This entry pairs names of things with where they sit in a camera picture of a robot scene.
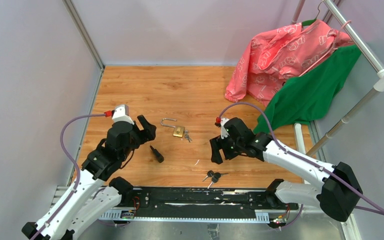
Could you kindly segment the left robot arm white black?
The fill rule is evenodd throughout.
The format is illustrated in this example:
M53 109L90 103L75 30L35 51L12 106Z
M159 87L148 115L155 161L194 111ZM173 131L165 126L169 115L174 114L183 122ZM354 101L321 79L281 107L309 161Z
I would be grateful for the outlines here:
M137 119L142 129L126 114L113 117L106 138L76 168L76 179L62 197L42 218L22 227L29 240L77 240L106 211L132 203L134 187L124 178L103 185L129 154L156 138L156 126L143 115Z

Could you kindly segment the small brass key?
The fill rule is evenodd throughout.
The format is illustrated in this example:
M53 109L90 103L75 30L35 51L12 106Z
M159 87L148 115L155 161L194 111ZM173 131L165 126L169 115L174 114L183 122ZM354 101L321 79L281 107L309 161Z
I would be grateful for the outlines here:
M184 134L183 134L184 138L188 140L188 142L190 143L192 141L192 139L190 138L189 136L189 131L188 130L184 130Z

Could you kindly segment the brass padlock steel shackle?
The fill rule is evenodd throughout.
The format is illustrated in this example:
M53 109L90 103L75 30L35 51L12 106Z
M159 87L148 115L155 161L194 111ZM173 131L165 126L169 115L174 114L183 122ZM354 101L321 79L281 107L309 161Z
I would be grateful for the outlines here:
M162 118L161 121L160 121L160 124L163 127L173 128L172 135L174 137L183 138L184 134L185 134L186 128L184 126L181 126L181 125L166 124L167 121L176 122L177 120L173 119L173 118Z

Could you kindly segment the black-headed key bunch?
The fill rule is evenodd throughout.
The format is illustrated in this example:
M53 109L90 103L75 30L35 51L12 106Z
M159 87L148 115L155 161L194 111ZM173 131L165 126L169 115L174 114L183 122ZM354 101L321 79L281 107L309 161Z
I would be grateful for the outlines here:
M217 183L222 176L225 176L227 174L228 173L220 173L209 170L206 174L206 177L202 181L204 182L206 179L211 178L211 182L207 187L207 189L209 189L213 184Z

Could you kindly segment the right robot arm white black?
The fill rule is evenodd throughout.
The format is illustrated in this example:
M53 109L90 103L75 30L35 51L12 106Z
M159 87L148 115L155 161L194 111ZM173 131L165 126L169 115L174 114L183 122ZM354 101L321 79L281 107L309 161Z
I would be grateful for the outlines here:
M244 156L277 165L307 182L275 179L266 189L265 201L270 208L278 209L289 203L319 207L339 222L346 222L356 208L363 191L348 164L322 162L288 147L270 134L254 134L237 117L217 117L215 125L220 128L220 135L209 141L211 162L219 165L224 160Z

